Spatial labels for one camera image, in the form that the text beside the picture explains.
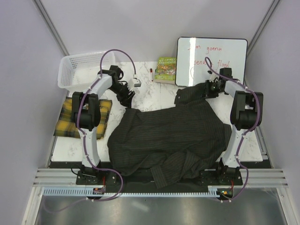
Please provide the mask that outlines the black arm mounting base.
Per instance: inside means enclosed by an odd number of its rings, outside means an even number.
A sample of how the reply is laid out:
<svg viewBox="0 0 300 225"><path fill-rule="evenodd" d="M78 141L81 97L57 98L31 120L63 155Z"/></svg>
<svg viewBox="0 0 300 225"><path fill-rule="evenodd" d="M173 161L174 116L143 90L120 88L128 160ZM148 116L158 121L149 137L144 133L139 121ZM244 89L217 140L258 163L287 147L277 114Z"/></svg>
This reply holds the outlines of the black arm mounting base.
<svg viewBox="0 0 300 225"><path fill-rule="evenodd" d="M81 162L51 162L50 168L52 169L70 169L74 173L77 184L106 184L108 186L117 186L120 184L120 177L117 176L117 181L113 180L116 174L112 171L99 171L94 168L86 167ZM147 188L158 190L154 177L150 169L138 169L129 176L122 175L124 188L137 188L144 185ZM242 185L243 181L240 176L239 170L234 175L227 176L226 174L219 175L215 170L200 171L199 174L193 179L181 178L179 181L167 185L164 189L174 189L180 187L193 188L193 187L208 187L208 186L234 186Z"/></svg>

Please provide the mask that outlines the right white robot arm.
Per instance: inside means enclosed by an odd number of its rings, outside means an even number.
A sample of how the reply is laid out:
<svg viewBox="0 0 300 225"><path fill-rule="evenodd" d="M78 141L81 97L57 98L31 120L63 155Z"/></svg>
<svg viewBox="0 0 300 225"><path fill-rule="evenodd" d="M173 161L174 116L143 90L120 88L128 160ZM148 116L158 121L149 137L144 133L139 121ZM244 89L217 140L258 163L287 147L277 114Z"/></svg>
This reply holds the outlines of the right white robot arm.
<svg viewBox="0 0 300 225"><path fill-rule="evenodd" d="M232 175L238 173L239 154L247 135L262 122L264 95L248 89L238 79L234 79L232 69L228 67L219 70L218 78L205 81L202 97L217 98L222 92L233 98L230 113L232 134L214 176L216 182L223 185L231 180Z"/></svg>

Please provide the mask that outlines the black pinstriped long sleeve shirt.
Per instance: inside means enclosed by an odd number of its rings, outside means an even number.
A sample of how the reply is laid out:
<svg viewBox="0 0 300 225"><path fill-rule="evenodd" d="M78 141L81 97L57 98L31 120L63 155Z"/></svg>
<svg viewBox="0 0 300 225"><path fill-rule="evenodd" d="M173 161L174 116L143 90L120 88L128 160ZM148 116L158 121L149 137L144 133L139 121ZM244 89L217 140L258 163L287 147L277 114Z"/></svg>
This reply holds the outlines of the black pinstriped long sleeve shirt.
<svg viewBox="0 0 300 225"><path fill-rule="evenodd" d="M203 97L204 85L177 91L171 108L127 108L108 139L109 159L122 176L150 169L157 188L198 177L226 150L232 128Z"/></svg>

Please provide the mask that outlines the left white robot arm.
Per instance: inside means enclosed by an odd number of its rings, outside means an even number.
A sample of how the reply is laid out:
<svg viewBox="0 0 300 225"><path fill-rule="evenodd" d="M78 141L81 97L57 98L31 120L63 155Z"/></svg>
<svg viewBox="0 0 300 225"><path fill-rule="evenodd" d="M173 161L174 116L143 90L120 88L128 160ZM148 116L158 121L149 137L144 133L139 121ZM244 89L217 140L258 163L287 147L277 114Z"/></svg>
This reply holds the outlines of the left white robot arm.
<svg viewBox="0 0 300 225"><path fill-rule="evenodd" d="M122 106L130 108L135 95L134 88L142 84L135 77L128 82L123 81L123 76L124 72L118 66L110 66L109 70L101 69L90 87L72 94L71 121L75 123L82 141L82 165L92 168L86 176L92 184L99 184L103 179L103 173L96 169L100 164L97 150L97 127L101 119L100 97L111 90Z"/></svg>

